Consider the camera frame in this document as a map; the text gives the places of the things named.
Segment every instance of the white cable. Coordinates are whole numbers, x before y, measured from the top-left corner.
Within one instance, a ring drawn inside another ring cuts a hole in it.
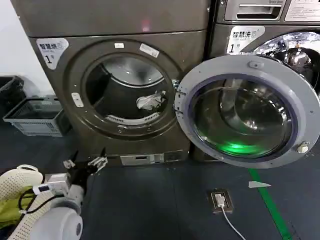
[[[223,212],[223,215],[226,219],[226,221],[228,222],[228,224],[230,225],[230,227],[243,239],[243,240],[246,240],[244,236],[242,236],[242,234],[231,224],[231,222],[229,221],[227,215],[226,215],[226,212],[225,212],[225,208],[223,206],[221,206],[221,209],[222,209],[222,212]]]

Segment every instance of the white wall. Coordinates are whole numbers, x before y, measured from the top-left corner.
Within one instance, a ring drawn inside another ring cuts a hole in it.
[[[0,76],[8,75],[24,80],[29,97],[54,94],[10,0],[0,0]]]

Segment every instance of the door glass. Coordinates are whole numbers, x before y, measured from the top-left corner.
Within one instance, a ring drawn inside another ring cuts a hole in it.
[[[228,155],[259,158],[289,141],[289,111],[268,86],[249,79],[223,79],[201,88],[191,100],[198,137]]]
[[[95,110],[123,125],[154,121],[167,105],[164,76],[153,65],[133,57],[102,62],[89,74],[85,86]]]
[[[288,64],[300,73],[319,94],[320,34],[292,32],[267,41],[254,51]]]

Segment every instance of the floor outlet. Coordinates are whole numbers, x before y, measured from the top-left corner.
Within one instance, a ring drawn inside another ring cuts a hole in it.
[[[231,202],[231,198],[229,195],[229,192],[226,189],[223,188],[217,188],[214,190],[210,190],[207,192],[208,195],[208,200],[212,205],[212,212],[215,213],[222,213],[222,209],[221,207],[218,207],[218,203],[217,200],[215,198],[215,194],[221,194],[224,199],[225,199],[225,206],[224,206],[224,210],[226,212],[232,212],[234,210],[234,206]]]

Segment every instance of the green light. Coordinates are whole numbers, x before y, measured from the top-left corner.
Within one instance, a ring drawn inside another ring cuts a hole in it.
[[[261,151],[256,145],[244,145],[232,142],[218,144],[217,147],[226,153],[239,155],[258,154]]]

